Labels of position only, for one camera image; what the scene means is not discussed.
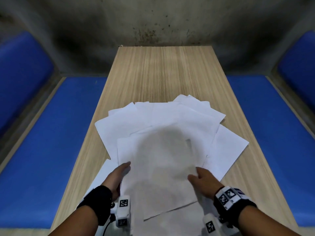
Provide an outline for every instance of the blue seat cushion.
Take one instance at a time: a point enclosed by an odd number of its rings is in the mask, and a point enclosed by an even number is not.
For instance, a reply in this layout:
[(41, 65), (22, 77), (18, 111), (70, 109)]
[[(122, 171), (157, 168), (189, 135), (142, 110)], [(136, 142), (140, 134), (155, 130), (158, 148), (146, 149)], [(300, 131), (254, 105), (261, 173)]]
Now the blue seat cushion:
[(0, 136), (52, 72), (52, 62), (30, 33), (0, 46)]
[(105, 77), (68, 77), (0, 174), (0, 228), (50, 228)]
[(265, 76), (227, 79), (297, 224), (315, 226), (315, 140)]
[(285, 54), (278, 72), (315, 111), (315, 32), (306, 32)]

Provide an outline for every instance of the black wrist strap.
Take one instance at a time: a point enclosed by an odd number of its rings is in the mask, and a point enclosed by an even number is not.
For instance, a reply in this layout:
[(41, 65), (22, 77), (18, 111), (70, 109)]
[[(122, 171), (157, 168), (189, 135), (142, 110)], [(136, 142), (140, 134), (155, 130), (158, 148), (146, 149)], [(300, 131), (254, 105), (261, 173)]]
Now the black wrist strap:
[(96, 214), (98, 225), (104, 226), (111, 212), (112, 192), (106, 186), (98, 186), (88, 193), (78, 205), (89, 206)]
[(226, 186), (221, 188), (214, 197), (213, 205), (221, 218), (239, 228), (238, 218), (246, 206), (257, 205), (250, 200), (241, 190)]

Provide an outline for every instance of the black cable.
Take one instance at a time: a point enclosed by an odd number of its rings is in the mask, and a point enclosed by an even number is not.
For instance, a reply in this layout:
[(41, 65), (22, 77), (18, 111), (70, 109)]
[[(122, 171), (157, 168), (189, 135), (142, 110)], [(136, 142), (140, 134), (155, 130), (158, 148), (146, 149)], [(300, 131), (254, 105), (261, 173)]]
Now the black cable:
[(105, 229), (104, 229), (103, 236), (105, 235), (105, 231), (106, 231), (107, 227), (110, 225), (110, 223), (116, 221), (116, 216), (115, 216), (115, 214), (111, 214), (111, 216), (110, 216), (109, 219), (110, 219), (110, 221), (109, 221), (109, 223), (106, 225), (106, 227), (105, 227)]

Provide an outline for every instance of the stained gray wall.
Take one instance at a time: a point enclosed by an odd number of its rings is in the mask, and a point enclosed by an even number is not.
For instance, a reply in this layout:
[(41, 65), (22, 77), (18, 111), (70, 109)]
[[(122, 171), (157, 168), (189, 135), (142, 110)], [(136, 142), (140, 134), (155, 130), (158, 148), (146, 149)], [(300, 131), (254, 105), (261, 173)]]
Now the stained gray wall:
[(315, 0), (0, 0), (61, 72), (108, 72), (117, 47), (212, 45), (226, 73), (268, 74), (315, 27)]

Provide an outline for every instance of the wooden table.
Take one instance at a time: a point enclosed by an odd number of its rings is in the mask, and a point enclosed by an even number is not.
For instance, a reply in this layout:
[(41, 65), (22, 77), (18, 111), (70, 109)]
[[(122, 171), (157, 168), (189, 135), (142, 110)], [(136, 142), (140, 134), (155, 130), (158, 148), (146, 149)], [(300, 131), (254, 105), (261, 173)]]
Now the wooden table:
[(249, 141), (222, 182), (238, 186), (282, 224), (297, 224), (212, 47), (119, 47), (51, 230), (76, 208), (108, 153), (94, 123), (130, 102), (167, 102), (179, 94), (209, 101), (223, 125)]

